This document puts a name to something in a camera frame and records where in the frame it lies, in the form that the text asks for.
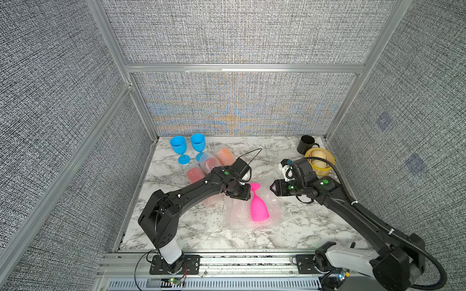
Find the red wine glass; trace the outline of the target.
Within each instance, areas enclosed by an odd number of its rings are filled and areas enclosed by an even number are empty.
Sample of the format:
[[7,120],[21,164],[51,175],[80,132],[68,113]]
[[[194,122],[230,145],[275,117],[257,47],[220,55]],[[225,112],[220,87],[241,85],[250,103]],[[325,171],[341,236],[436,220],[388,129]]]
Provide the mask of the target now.
[[204,174],[209,174],[214,168],[221,167],[220,161],[211,153],[203,152],[200,156],[200,167]]

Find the bubble wrap sheet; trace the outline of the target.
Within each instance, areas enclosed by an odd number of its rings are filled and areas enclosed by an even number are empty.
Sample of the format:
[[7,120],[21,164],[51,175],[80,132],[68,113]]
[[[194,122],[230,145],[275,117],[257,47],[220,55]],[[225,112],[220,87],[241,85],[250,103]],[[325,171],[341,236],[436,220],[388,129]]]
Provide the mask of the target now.
[[[252,200],[261,199],[267,208],[268,218],[257,220],[252,214]],[[285,220],[285,205],[270,190],[253,190],[248,201],[224,198],[222,229],[233,235],[252,235],[258,231],[278,230]]]

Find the pink wine glass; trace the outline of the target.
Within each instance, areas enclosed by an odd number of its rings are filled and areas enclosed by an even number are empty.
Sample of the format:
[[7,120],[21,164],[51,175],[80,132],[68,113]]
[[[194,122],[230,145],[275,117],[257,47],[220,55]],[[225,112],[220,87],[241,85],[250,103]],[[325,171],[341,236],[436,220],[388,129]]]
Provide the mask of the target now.
[[250,205],[251,219],[253,222],[262,222],[269,219],[270,215],[265,202],[258,196],[259,183],[251,183],[252,200]]

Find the blue wine glass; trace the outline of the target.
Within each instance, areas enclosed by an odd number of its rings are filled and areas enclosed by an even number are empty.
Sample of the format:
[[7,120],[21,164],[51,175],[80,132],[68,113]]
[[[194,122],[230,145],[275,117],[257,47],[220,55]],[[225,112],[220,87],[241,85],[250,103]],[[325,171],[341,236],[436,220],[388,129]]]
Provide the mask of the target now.
[[190,142],[193,149],[197,152],[195,159],[199,162],[206,148],[206,138],[203,134],[196,133],[191,137]]
[[189,164],[191,158],[186,154],[187,144],[185,137],[176,136],[170,140],[172,150],[179,155],[178,163],[181,165]]

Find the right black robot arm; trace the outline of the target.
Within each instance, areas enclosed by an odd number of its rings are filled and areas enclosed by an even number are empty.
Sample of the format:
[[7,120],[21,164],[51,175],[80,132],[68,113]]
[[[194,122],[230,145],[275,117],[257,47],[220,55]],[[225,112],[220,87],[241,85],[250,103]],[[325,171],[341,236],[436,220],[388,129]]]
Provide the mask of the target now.
[[388,291],[409,288],[435,291],[447,283],[441,263],[425,249],[424,240],[393,228],[366,209],[349,193],[342,178],[319,178],[312,158],[284,159],[280,162],[283,179],[270,186],[275,196],[306,196],[311,202],[333,211],[356,230],[372,247],[371,251],[339,247],[326,242],[316,249],[314,268],[329,276],[336,269],[349,269],[374,278]]

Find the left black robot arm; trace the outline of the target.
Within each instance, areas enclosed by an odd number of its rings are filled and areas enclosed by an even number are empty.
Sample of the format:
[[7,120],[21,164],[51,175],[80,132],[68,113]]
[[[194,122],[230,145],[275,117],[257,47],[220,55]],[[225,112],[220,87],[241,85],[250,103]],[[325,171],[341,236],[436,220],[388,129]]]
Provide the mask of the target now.
[[157,190],[151,195],[138,224],[172,272],[184,263],[183,251],[175,239],[180,218],[192,207],[218,194],[249,200],[251,184],[245,177],[250,174],[250,165],[238,158],[230,166],[213,168],[204,178],[182,189],[167,194]]

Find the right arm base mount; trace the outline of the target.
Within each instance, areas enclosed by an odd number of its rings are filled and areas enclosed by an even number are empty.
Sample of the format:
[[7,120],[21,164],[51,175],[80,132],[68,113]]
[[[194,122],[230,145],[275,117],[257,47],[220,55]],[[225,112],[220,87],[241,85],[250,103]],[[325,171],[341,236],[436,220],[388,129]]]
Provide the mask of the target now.
[[296,255],[290,259],[290,262],[298,268],[301,275],[323,274],[327,275],[335,271],[336,268],[331,265],[326,253],[330,247],[336,245],[336,242],[329,241],[317,248],[314,253]]

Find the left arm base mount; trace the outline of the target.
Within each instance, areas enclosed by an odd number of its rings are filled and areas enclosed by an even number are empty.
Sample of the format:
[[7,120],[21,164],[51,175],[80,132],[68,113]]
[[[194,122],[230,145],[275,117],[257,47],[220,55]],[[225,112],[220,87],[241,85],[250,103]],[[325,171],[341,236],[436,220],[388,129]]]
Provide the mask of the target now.
[[198,275],[200,268],[200,255],[185,255],[174,263],[169,264],[159,255],[153,255],[150,261],[150,275]]

